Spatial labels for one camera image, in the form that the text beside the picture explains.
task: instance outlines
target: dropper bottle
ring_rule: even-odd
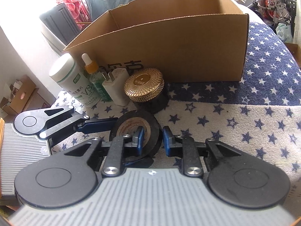
[[[88,54],[84,53],[82,55],[82,60],[85,62],[85,69],[90,74],[90,82],[94,85],[97,92],[100,94],[101,98],[105,102],[112,101],[111,97],[107,91],[102,86],[102,83],[105,81],[105,78],[102,72],[99,69],[98,64],[95,61],[92,61]]]

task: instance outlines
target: small cardboard box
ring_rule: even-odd
[[[168,82],[239,81],[248,27],[234,0],[134,0],[105,12],[64,52],[130,74],[154,67]]]
[[[20,114],[29,97],[36,88],[36,85],[29,77],[26,77],[22,82],[22,86],[16,93],[11,103],[8,102],[7,98],[3,98],[0,103],[0,108],[2,108],[8,115]]]
[[[23,111],[31,111],[37,109],[50,108],[49,103],[47,103],[39,94],[38,88],[36,88],[31,94],[29,100],[23,108]]]

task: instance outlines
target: blue fabric with white stars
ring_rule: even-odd
[[[250,16],[249,30],[240,82],[168,84],[170,101],[155,117],[161,127],[168,125],[174,134],[199,142],[213,137],[280,167],[291,181],[285,207],[301,215],[301,72],[269,27]],[[122,107],[103,101],[86,108],[65,91],[59,93],[53,106],[70,104],[91,118],[120,117],[136,109],[132,102]],[[54,151],[93,137],[107,141],[109,132],[75,133]],[[158,167],[181,168],[181,159],[166,157],[162,147],[152,165]]]

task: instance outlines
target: electrical tape roll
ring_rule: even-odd
[[[144,143],[141,156],[131,156],[126,161],[136,161],[145,156],[153,157],[162,143],[162,129],[157,119],[145,110],[134,110],[122,115],[112,128],[109,140],[124,134],[132,135],[138,126],[144,127]]]

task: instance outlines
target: white bottle cap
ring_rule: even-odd
[[[63,54],[59,57],[49,71],[49,76],[55,81],[61,81],[72,71],[75,66],[73,57],[69,54]]]
[[[86,53],[84,53],[82,55],[82,60],[84,60],[84,62],[85,62],[86,65],[89,65],[89,64],[92,63],[92,60],[90,59],[89,55],[86,54]]]

